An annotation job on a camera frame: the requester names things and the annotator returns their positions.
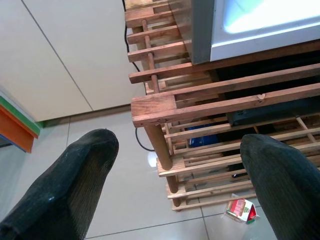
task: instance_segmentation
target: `wooden leg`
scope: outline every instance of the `wooden leg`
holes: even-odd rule
[[[179,207],[181,204],[180,198],[174,198],[172,201],[175,207]]]
[[[166,181],[168,182],[171,193],[175,194],[176,192],[178,192],[178,181],[176,176],[167,176]]]
[[[170,170],[172,168],[172,160],[170,158],[168,145],[166,143],[164,133],[160,125],[147,125],[144,127],[148,135],[155,153],[158,156],[163,169]]]

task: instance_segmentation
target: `wooden slat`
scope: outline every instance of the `wooden slat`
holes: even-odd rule
[[[174,21],[171,11],[154,13],[154,8],[151,6],[137,10],[126,11],[124,16],[128,28],[142,26],[143,20],[146,20],[148,24],[154,24],[161,21]]]
[[[165,62],[175,61],[179,59],[184,59],[184,60],[187,59],[187,61],[190,62],[189,53],[184,52],[184,53],[177,53],[172,56],[157,57],[154,59],[154,62],[156,64],[159,64],[159,63],[165,63]]]
[[[295,119],[295,117],[284,118],[284,119],[281,119],[281,121],[293,120],[293,119]],[[255,124],[238,125],[238,126],[231,126],[230,123],[224,123],[224,124],[219,124],[219,125],[214,125],[214,126],[207,126],[207,127],[202,127],[202,128],[192,129],[192,130],[171,133],[169,135],[165,135],[164,137],[171,138],[172,140],[180,141],[180,140],[184,140],[184,139],[198,138],[198,137],[208,136],[208,135],[212,135],[212,134],[227,133],[230,131],[254,128],[255,126],[273,124],[273,123],[277,123],[279,121],[280,120],[277,119],[277,120],[263,121],[263,122],[259,122],[259,123],[255,123]]]
[[[170,43],[162,46],[155,46],[147,49],[133,51],[128,53],[129,61],[136,62],[147,57],[149,53],[153,54],[154,57],[161,57],[170,54],[179,54],[186,51],[186,47],[183,41]]]
[[[320,142],[314,142],[314,143],[307,143],[307,144],[302,144],[298,146],[292,146],[301,152],[308,152],[311,150],[318,150],[320,148]],[[239,149],[240,148],[240,142],[239,143],[232,143],[228,145],[223,145],[222,147],[213,147],[213,148],[207,148],[207,149],[202,149],[202,150],[197,150],[197,152],[193,152],[193,154],[189,154],[191,156],[197,156],[201,154],[211,154],[212,152],[219,152],[219,151],[225,151],[229,149]],[[239,164],[242,162],[240,154],[235,154],[228,156],[229,158],[226,159],[226,157],[219,157],[219,158],[214,158],[213,162],[201,164],[201,165],[196,165],[196,166],[189,166],[185,167],[184,161],[182,161],[182,158],[176,158],[176,161],[173,161],[173,166],[170,170],[163,170],[161,169],[161,166],[158,164],[158,174],[160,177],[167,177],[167,176],[172,176],[172,175],[177,175],[177,174],[186,174],[186,173],[195,173],[195,172],[200,172],[204,170],[209,170],[209,169],[214,169],[214,168],[221,168],[221,167],[226,167],[228,165],[233,165],[233,164]]]
[[[142,72],[134,72],[129,75],[131,83],[142,83],[148,81],[153,74],[157,74],[159,78],[169,78],[184,74],[193,74],[197,72],[204,72],[208,70],[224,68],[239,64],[252,63],[267,59],[280,58],[284,56],[308,53],[320,50],[320,40],[314,40],[304,43],[299,43],[280,48],[274,48],[266,51],[255,52],[247,55],[236,56],[232,58],[212,61],[199,65],[192,65],[192,63],[183,63],[174,66],[167,66],[157,68],[155,70],[147,70]]]
[[[301,117],[297,117],[296,118],[297,122],[299,123],[299,125],[304,129],[304,130],[308,130],[306,124],[304,123],[304,121],[301,119]],[[317,140],[315,139],[315,137],[311,134],[308,133],[307,137],[310,139],[311,142],[316,143]]]
[[[212,201],[205,201],[205,202],[199,202],[199,203],[193,203],[193,204],[181,204],[180,206],[173,206],[172,210],[175,211],[180,211],[183,209],[194,209],[194,208],[199,208],[199,207],[206,207],[206,206],[211,206],[211,205],[217,205],[217,204],[224,204],[228,203],[230,201],[238,200],[238,199],[251,199],[255,198],[257,195],[255,193],[252,194],[247,194],[239,197],[226,197],[226,198],[221,198],[217,200],[212,200]]]
[[[203,177],[197,177],[190,179],[188,181],[182,182],[184,185],[193,185],[193,184],[201,184],[201,183],[209,183],[211,181],[219,181],[221,179],[225,179],[226,177],[232,178],[232,175],[235,174],[244,174],[247,171],[245,169],[240,169],[240,170],[235,170],[235,171],[228,171],[224,173],[218,173],[218,174],[213,174],[213,175],[208,175],[208,176],[203,176]]]
[[[207,120],[201,120],[201,121],[194,121],[194,122],[189,122],[189,123],[184,123],[184,124],[179,124],[179,125],[175,125],[172,126],[172,129],[186,129],[186,128],[191,128],[191,127],[195,127],[195,126],[200,126],[200,125],[205,125],[205,124],[216,124],[216,123],[220,123],[220,122],[224,122],[227,121],[227,117],[226,116],[222,116],[222,117],[215,117],[212,119],[207,119]]]
[[[312,128],[308,130],[300,130],[300,131],[294,131],[294,132],[289,132],[284,134],[278,134],[271,137],[278,141],[285,141],[289,139],[300,138],[300,137],[306,136],[309,133],[320,133],[320,127]],[[216,154],[216,153],[222,153],[226,151],[237,150],[237,149],[240,149],[240,144],[241,142],[239,141],[231,144],[225,144],[221,146],[214,146],[214,147],[208,147],[204,149],[189,151],[189,152],[183,153],[183,157],[185,158],[198,157],[198,156],[203,156],[207,154]]]
[[[148,30],[144,32],[134,33],[127,36],[129,44],[137,44],[145,40],[145,36],[152,39],[163,38],[168,36],[179,36],[180,32],[177,25],[167,26],[159,29]]]
[[[131,112],[132,117],[141,113],[154,113],[155,111],[163,111],[163,109],[176,108],[176,101],[173,96],[165,98],[154,98],[154,101],[150,101],[148,105],[145,105],[144,101],[135,101],[131,103],[131,108],[135,111]]]
[[[145,7],[156,7],[158,5],[162,5],[167,3],[168,0],[125,0],[125,7],[127,11],[131,11],[133,9],[145,8]]]
[[[318,75],[320,75],[320,63],[300,66],[295,68],[289,68],[289,69],[284,69],[279,71],[267,72],[262,74],[256,74],[252,76],[240,77],[240,78],[231,79],[231,80],[218,81],[218,82],[208,83],[205,85],[178,89],[171,92],[163,92],[157,96],[164,97],[164,96],[174,95],[177,100],[180,100],[188,97],[191,98],[193,95],[228,93],[232,91],[255,88],[259,86],[265,86],[265,85],[276,84],[276,83],[282,83],[286,81],[303,79],[303,78],[308,78],[308,77],[313,77]],[[145,101],[147,101],[148,96],[138,97],[134,99],[145,99]]]
[[[186,191],[182,193],[180,192],[172,193],[168,195],[168,199],[185,198],[191,195],[203,194],[208,192],[210,192],[212,195],[225,194],[229,191],[228,189],[232,189],[233,191],[240,191],[240,190],[248,189],[252,187],[253,186],[251,181],[247,180],[247,181],[240,181],[236,183],[225,184],[221,186],[208,187],[200,190]]]
[[[179,119],[193,119],[210,115],[235,112],[243,109],[252,109],[284,103],[293,100],[314,97],[320,95],[320,83],[293,87],[284,90],[272,91],[265,94],[235,98],[231,100],[218,101],[181,109],[170,109],[145,115],[133,114],[133,123],[136,127],[148,124],[158,124],[178,121]]]

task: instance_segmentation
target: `blue object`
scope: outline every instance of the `blue object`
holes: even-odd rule
[[[188,127],[188,130],[193,130],[193,129],[201,129],[205,127],[210,127],[213,126],[213,124],[205,124],[205,125],[200,125],[200,126],[193,126],[193,127]],[[205,145],[210,145],[210,144],[216,144],[218,143],[218,137],[216,134],[209,135],[209,136],[200,136],[200,137],[194,137],[189,139],[189,146],[190,148],[196,148],[196,147],[201,147]]]

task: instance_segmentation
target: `green trim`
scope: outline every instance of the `green trim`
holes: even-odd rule
[[[30,129],[37,136],[40,134],[40,126],[30,121],[26,116],[19,112],[14,106],[12,106],[7,100],[0,96],[0,105],[2,105],[7,111],[15,116],[20,122],[22,122],[28,129]]]
[[[46,121],[36,121],[35,124],[37,124],[40,129],[44,129]]]

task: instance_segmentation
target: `orange object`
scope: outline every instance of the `orange object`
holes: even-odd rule
[[[16,121],[11,119],[0,108],[0,135],[7,138],[10,142],[17,145],[27,153],[31,153],[31,148],[34,142],[32,136],[24,127],[20,126]]]

